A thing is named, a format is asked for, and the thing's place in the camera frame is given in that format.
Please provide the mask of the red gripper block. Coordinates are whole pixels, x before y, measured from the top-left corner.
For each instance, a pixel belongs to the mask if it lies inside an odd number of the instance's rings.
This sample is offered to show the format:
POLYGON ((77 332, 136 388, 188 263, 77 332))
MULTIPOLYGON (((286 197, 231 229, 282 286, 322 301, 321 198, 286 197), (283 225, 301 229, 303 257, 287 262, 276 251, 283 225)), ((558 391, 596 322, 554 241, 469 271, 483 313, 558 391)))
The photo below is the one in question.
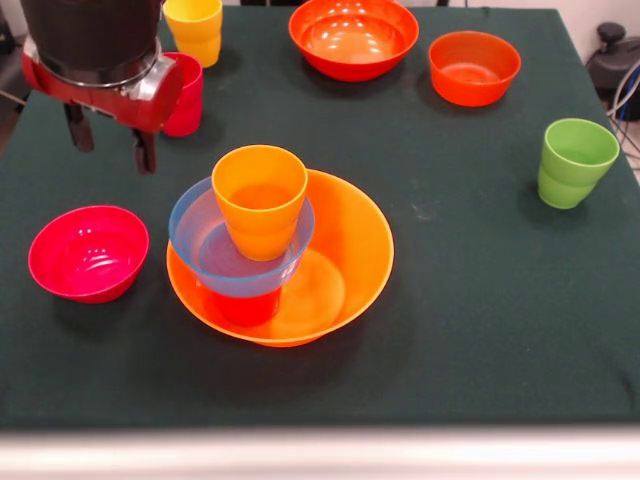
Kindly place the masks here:
POLYGON ((84 109, 106 115, 131 129, 133 154, 142 175, 156 171, 155 134, 170 117, 182 89, 182 73, 176 61, 158 55, 148 71, 127 83, 113 85, 76 84, 53 74, 25 49, 22 66, 35 90, 58 100, 75 147, 84 153, 94 150, 94 139, 84 109))

